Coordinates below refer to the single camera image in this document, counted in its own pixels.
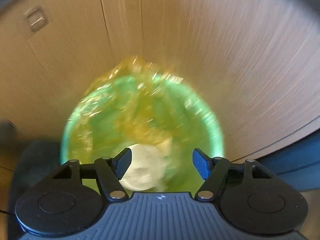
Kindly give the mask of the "yellow plastic bin liner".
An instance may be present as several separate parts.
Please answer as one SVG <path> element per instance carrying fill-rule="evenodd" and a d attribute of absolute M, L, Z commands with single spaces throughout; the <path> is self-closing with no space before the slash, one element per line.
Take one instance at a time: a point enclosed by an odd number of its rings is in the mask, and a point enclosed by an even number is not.
<path fill-rule="evenodd" d="M 197 95 L 182 77 L 137 56 L 96 78 L 74 110 L 69 150 L 93 155 L 125 143 L 190 143 L 201 121 Z"/>

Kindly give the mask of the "white paper trash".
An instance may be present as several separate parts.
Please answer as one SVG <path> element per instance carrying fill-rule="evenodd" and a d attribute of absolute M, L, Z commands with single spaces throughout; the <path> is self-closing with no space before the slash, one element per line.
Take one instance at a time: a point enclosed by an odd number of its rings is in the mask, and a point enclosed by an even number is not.
<path fill-rule="evenodd" d="M 132 160 L 120 180 L 121 185 L 132 192 L 164 191 L 164 176 L 170 163 L 171 145 L 171 138 L 157 145 L 131 145 L 129 148 Z"/>

